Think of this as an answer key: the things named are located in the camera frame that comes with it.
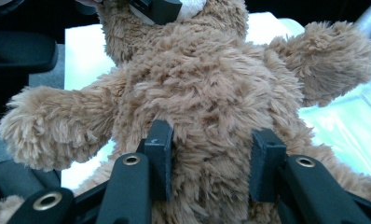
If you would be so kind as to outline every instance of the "stuffed animal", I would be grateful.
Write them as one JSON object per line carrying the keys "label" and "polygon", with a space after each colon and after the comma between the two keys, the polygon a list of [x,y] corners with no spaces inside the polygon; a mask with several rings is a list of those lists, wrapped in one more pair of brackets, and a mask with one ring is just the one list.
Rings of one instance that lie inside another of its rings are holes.
{"label": "stuffed animal", "polygon": [[174,129],[172,199],[154,203],[153,223],[280,222],[274,203],[249,199],[251,131],[268,128],[287,154],[321,161],[345,190],[371,201],[371,177],[314,146],[297,114],[367,82],[371,40],[351,23],[314,22],[299,36],[254,45],[244,41],[243,1],[183,2],[185,13],[165,25],[125,0],[98,5],[117,68],[81,91],[39,87],[14,96],[0,125],[14,160],[65,169],[113,138],[109,162],[78,194],[107,180],[114,160],[136,150],[154,119],[165,119]]}

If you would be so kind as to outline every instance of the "white fur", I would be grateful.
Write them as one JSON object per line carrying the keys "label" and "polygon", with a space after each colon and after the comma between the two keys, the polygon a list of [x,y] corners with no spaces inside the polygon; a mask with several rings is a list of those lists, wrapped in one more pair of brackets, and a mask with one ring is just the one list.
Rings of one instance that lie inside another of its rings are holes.
{"label": "white fur", "polygon": [[[177,21],[182,21],[185,19],[191,19],[196,16],[205,7],[207,0],[180,0],[183,3],[180,13],[177,16]],[[131,6],[131,12],[135,14],[139,19],[142,20],[144,24],[153,25],[154,22],[146,17],[142,12],[140,12],[135,7]]]}

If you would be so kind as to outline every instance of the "white sheet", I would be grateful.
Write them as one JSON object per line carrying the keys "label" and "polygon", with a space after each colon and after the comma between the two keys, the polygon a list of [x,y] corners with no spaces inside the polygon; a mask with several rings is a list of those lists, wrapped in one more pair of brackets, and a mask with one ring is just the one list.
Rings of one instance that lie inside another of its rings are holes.
{"label": "white sheet", "polygon": [[[255,44],[268,43],[277,35],[291,36],[302,32],[302,28],[296,22],[291,20],[280,22],[270,13],[251,14],[248,24],[250,32],[246,40],[253,41]],[[97,76],[108,72],[114,66],[110,58],[104,54],[101,25],[67,29],[65,41],[64,86],[67,90],[79,90],[89,85]],[[369,97],[369,94],[371,89],[363,91],[363,97]],[[338,103],[323,110],[317,108],[301,110],[300,115],[309,125],[317,127],[317,136],[314,139],[316,143],[325,142],[327,145],[334,146],[338,157],[352,165],[357,172],[371,174],[371,107],[367,101],[354,98],[353,101],[346,101],[345,105]],[[351,130],[347,126],[350,124],[348,119],[352,119],[351,127],[356,130]],[[342,140],[349,137],[347,132],[352,132],[351,141]],[[360,139],[364,141],[357,145],[357,148],[347,149],[349,144],[358,144]],[[83,164],[74,162],[70,169],[62,172],[62,186],[68,189],[77,188],[100,165],[100,161],[106,160],[113,146],[114,143],[110,142],[91,161]]]}

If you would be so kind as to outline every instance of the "teddy bear's arm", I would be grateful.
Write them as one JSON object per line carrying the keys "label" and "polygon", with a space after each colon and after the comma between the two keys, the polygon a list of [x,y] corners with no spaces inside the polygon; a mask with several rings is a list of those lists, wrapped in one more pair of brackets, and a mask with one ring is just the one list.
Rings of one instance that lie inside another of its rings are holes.
{"label": "teddy bear's arm", "polygon": [[15,95],[0,124],[7,151],[35,169],[64,169],[72,161],[87,161],[111,137],[123,87],[122,82],[107,85],[113,78],[103,76],[81,91],[39,87]]}
{"label": "teddy bear's arm", "polygon": [[311,23],[305,33],[269,45],[303,84],[303,106],[328,105],[371,78],[371,39],[354,24]]}

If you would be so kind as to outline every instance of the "gray carpet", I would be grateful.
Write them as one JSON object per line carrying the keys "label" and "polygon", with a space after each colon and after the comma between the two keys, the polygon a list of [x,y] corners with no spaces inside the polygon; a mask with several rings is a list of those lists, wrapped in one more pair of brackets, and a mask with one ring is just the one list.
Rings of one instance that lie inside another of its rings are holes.
{"label": "gray carpet", "polygon": [[[63,89],[64,86],[64,45],[58,45],[58,62],[54,69],[47,73],[33,74],[29,76],[29,86],[49,86]],[[10,159],[6,154],[6,144],[0,140],[0,161]]]}

